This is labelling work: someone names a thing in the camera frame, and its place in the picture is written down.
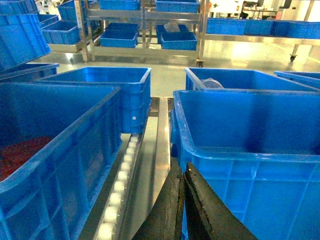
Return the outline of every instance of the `blue plastic crate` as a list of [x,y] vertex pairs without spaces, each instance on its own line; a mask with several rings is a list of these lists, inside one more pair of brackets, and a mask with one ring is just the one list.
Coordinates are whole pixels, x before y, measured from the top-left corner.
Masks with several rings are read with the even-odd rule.
[[245,20],[245,35],[269,36],[272,33],[275,22],[271,20]]
[[[189,32],[189,29],[186,25],[179,24],[178,25],[180,32]],[[156,38],[158,40],[158,44],[161,44],[161,34],[166,33],[166,28],[164,25],[157,25],[156,26]]]
[[0,0],[0,14],[35,14],[38,8],[35,0]]
[[121,87],[122,133],[145,129],[151,104],[151,69],[139,67],[84,67],[38,79],[41,83]]
[[320,89],[320,72],[275,71],[279,77]]
[[259,240],[319,237],[320,94],[175,91],[171,142]]
[[111,22],[105,30],[137,32],[139,30],[139,24]]
[[[95,1],[95,0],[88,1],[89,7],[92,7],[96,3],[97,3],[97,1]],[[81,1],[81,6],[82,6],[83,18],[86,19],[87,12],[86,12],[84,1]],[[60,17],[62,20],[72,21],[72,22],[77,21],[76,6],[75,6],[74,0],[66,1],[66,2],[62,3],[61,5],[59,5],[57,8],[58,8],[58,11],[60,13]]]
[[158,12],[197,13],[198,8],[198,0],[155,0]]
[[36,14],[0,15],[0,71],[50,52]]
[[73,21],[57,21],[41,29],[48,44],[74,45],[80,42],[78,24]]
[[138,45],[137,31],[106,30],[100,37],[102,47],[135,48]]
[[225,91],[319,91],[320,89],[255,70],[222,68],[186,68],[185,89],[212,91],[212,81],[219,82]]
[[163,32],[162,49],[189,50],[197,48],[197,37],[193,32]]
[[0,182],[0,239],[78,239],[122,143],[118,91],[0,84],[0,148],[54,138]]
[[140,0],[98,0],[104,10],[139,10]]
[[207,34],[243,35],[246,26],[245,19],[208,18]]
[[26,63],[0,73],[0,82],[31,82],[57,74],[58,63]]
[[289,21],[275,20],[271,35],[275,37],[286,37],[289,28]]
[[286,33],[286,36],[289,38],[297,39],[316,39],[320,36],[314,33],[320,32],[319,28],[319,22],[291,21],[288,24],[288,31]]
[[40,28],[44,28],[45,26],[48,26],[50,24],[53,24],[59,21],[58,15],[38,14],[38,18],[40,22]]

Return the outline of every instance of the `caster wheel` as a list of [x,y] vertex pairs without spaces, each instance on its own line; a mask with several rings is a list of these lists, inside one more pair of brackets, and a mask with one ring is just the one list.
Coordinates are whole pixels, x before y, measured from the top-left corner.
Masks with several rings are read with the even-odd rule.
[[203,61],[198,61],[196,63],[196,65],[197,65],[198,68],[203,68],[204,67],[204,62]]

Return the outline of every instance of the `metal frame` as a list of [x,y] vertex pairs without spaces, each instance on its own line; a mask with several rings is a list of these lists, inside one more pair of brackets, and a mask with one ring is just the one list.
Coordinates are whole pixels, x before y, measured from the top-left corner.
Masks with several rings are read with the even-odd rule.
[[[101,47],[99,40],[91,45],[91,57],[95,60],[95,56],[117,56],[117,57],[139,57],[139,58],[163,58],[184,57],[191,59],[199,59],[200,51],[200,29],[206,18],[204,11],[205,2],[209,0],[201,0],[200,13],[183,13],[183,12],[158,12],[155,11],[154,2],[152,0],[142,0],[141,10],[103,10],[98,4],[87,8],[88,21],[103,20],[107,21],[116,18],[116,22],[140,23],[142,48],[119,48],[119,47]],[[195,51],[191,50],[167,50],[167,49],[151,49],[151,40],[155,37],[152,34],[152,28],[157,24],[165,24],[167,22],[189,23],[193,24],[198,44]]]

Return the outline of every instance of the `metal shelving rack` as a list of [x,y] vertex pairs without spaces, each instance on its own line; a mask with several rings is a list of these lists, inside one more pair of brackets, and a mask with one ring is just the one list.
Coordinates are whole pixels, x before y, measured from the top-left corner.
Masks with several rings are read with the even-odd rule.
[[[152,0],[142,0],[140,10],[104,10],[100,9],[99,4],[96,3],[89,8],[88,0],[85,0],[87,11],[87,19],[83,18],[83,12],[80,8],[80,0],[75,0],[76,14],[78,18],[78,26],[81,28],[83,22],[87,21],[89,28],[88,38],[90,39],[91,59],[95,61],[96,56],[118,56],[118,57],[139,57],[139,58],[172,58],[185,57],[197,60],[199,62],[200,37],[202,35],[203,23],[207,22],[208,12],[205,7],[208,0],[201,0],[199,13],[183,13],[183,12],[159,12],[155,11],[155,4]],[[112,21],[119,23],[139,23],[142,37],[142,48],[122,48],[122,47],[102,47],[100,46],[99,38],[95,41],[92,39],[90,21]],[[192,24],[193,32],[195,32],[198,42],[195,51],[192,50],[168,50],[168,49],[152,49],[153,26],[165,24],[168,22],[176,22],[178,24]],[[88,48],[84,47],[83,43],[87,43],[88,39],[84,36],[81,38],[83,59],[87,62],[89,60]]]
[[[309,19],[311,9],[314,5],[314,0],[310,1],[308,10],[306,12],[304,21]],[[250,36],[250,35],[220,35],[220,34],[207,34],[207,21],[203,23],[203,34],[200,39],[213,41],[229,41],[229,42],[247,42],[247,43],[264,43],[264,44],[290,44],[294,45],[290,60],[293,62],[297,56],[299,45],[320,46],[320,39],[304,39],[304,38],[289,38],[289,37],[274,37],[274,36]],[[204,43],[200,47],[199,56],[203,59],[204,56]]]

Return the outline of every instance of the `stainless steel shelf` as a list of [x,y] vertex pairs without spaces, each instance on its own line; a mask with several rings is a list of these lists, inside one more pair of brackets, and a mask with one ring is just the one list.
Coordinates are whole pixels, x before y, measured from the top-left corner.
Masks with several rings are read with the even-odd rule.
[[214,40],[214,41],[249,42],[249,43],[264,43],[264,44],[292,44],[292,45],[298,44],[298,45],[320,46],[320,39],[288,38],[288,37],[273,37],[273,36],[206,34],[204,39]]
[[148,21],[170,20],[189,23],[199,23],[200,13],[146,11],[145,19]]
[[197,57],[196,51],[188,50],[169,50],[151,48],[127,48],[127,47],[105,47],[96,43],[93,47],[95,56],[118,56],[118,57],[137,57],[137,58],[171,58],[171,57]]
[[90,20],[107,20],[110,18],[133,18],[142,19],[141,10],[104,10],[98,4],[93,5],[88,10]]

